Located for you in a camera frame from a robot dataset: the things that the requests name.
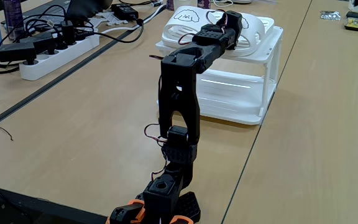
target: power strip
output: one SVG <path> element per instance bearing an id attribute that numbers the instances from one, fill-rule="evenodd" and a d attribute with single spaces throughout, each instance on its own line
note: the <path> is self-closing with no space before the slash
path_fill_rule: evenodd
<path id="1" fill-rule="evenodd" d="M 67 49 L 55 50 L 57 53 L 54 55 L 37 55 L 35 65 L 20 63 L 21 77 L 30 81 L 37 80 L 99 46 L 99 39 L 100 36 L 92 35 L 85 40 L 76 41 L 76 44 L 68 46 Z"/>

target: plug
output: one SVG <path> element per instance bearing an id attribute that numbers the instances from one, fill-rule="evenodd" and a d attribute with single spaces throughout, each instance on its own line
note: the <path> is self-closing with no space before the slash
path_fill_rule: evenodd
<path id="1" fill-rule="evenodd" d="M 111 11 L 120 20 L 135 21 L 139 18 L 139 13 L 127 4 L 113 4 Z"/>
<path id="2" fill-rule="evenodd" d="M 13 62 L 26 60 L 25 65 L 35 65 L 37 54 L 33 43 L 4 44 L 0 48 L 0 61 Z"/>
<path id="3" fill-rule="evenodd" d="M 36 54 L 48 51 L 48 54 L 55 54 L 56 43 L 49 32 L 43 32 L 33 37 L 27 37 L 20 40 L 20 43 L 33 43 Z"/>
<path id="4" fill-rule="evenodd" d="M 75 30 L 74 25 L 71 21 L 63 21 L 60 23 L 62 26 L 62 34 L 63 34 L 63 40 L 68 45 L 74 45 L 75 44 Z"/>

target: light wood tabletop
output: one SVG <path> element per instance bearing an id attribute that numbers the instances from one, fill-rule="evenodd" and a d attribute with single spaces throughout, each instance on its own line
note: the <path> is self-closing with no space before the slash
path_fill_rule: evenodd
<path id="1" fill-rule="evenodd" d="M 48 0 L 25 1 L 22 2 L 22 10 L 28 11 L 37 6 L 45 4 L 46 2 L 49 1 Z M 141 11 L 139 11 L 139 17 L 146 18 L 147 16 L 154 13 L 156 9 L 157 7 L 153 9 L 143 8 Z M 4 13 L 3 11 L 0 11 L 0 22 L 3 20 L 4 20 Z M 134 25 L 135 23 L 130 22 L 128 24 L 124 24 L 123 26 L 134 26 Z M 98 28 L 99 30 L 106 30 L 112 27 L 107 26 L 106 23 L 102 23 Z M 2 37 L 6 35 L 6 32 L 4 30 L 2 30 L 1 33 L 2 33 Z M 110 32 L 109 35 L 113 37 L 118 37 L 123 33 L 125 33 L 125 30 L 116 30 Z M 111 41 L 112 41 L 111 39 L 105 37 L 100 38 L 100 45 L 98 47 L 94 48 L 93 50 L 90 50 L 89 52 L 83 54 L 82 56 L 72 60 L 70 63 L 56 69 L 55 71 L 49 73 L 48 75 L 36 81 L 23 80 L 19 72 L 0 75 L 0 113 L 6 111 L 10 107 L 14 106 L 16 103 L 23 100 L 25 97 L 29 96 L 30 94 L 34 93 L 44 85 L 48 84 L 49 82 L 57 78 L 59 75 L 71 69 L 72 67 L 80 63 L 82 60 L 86 59 L 91 54 L 95 53 L 97 50 L 110 43 Z"/>
<path id="2" fill-rule="evenodd" d="M 358 32 L 313 0 L 225 224 L 358 223 Z"/>
<path id="3" fill-rule="evenodd" d="M 286 0 L 233 9 L 276 19 L 285 30 L 284 62 L 308 5 Z M 103 215 L 144 190 L 150 171 L 163 165 L 160 149 L 143 135 L 157 120 L 160 62 L 149 55 L 159 55 L 154 45 L 172 14 L 163 11 L 138 42 L 115 45 L 0 123 L 15 140 L 0 130 L 1 188 Z M 214 67 L 248 68 L 226 60 Z M 178 116 L 174 123 L 183 125 Z M 221 222 L 258 129 L 202 118 L 194 178 L 183 191 L 196 193 L 201 223 Z"/>

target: robotic arm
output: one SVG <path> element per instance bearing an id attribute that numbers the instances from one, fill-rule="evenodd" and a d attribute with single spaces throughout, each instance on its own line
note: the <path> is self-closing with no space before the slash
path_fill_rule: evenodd
<path id="1" fill-rule="evenodd" d="M 159 123 L 160 135 L 167 139 L 162 152 L 170 163 L 137 199 L 112 212 L 110 224 L 193 224 L 200 220 L 195 194 L 180 196 L 192 180 L 200 138 L 196 76 L 205 72 L 226 49 L 236 48 L 241 20 L 241 14 L 227 11 L 217 24 L 203 26 L 192 43 L 162 60 Z M 181 113 L 187 128 L 172 125 L 174 111 Z"/>

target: white cable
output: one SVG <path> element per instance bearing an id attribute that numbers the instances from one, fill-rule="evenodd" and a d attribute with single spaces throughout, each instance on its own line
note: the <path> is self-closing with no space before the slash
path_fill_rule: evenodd
<path id="1" fill-rule="evenodd" d="M 146 24 L 146 23 L 148 23 L 148 21 L 152 20 L 164 6 L 165 6 L 165 4 L 162 4 L 160 7 L 158 7 L 158 9 L 152 14 L 152 16 L 147 18 L 143 23 Z M 140 27 L 139 25 L 136 25 L 134 27 L 117 27 L 117 28 L 105 30 L 102 32 L 102 34 L 107 34 L 108 32 L 112 32 L 112 31 L 116 31 L 116 30 L 136 30 L 139 27 Z"/>
<path id="2" fill-rule="evenodd" d="M 213 0 L 213 2 L 216 7 L 228 7 L 228 6 L 231 6 L 234 4 L 232 0 Z"/>

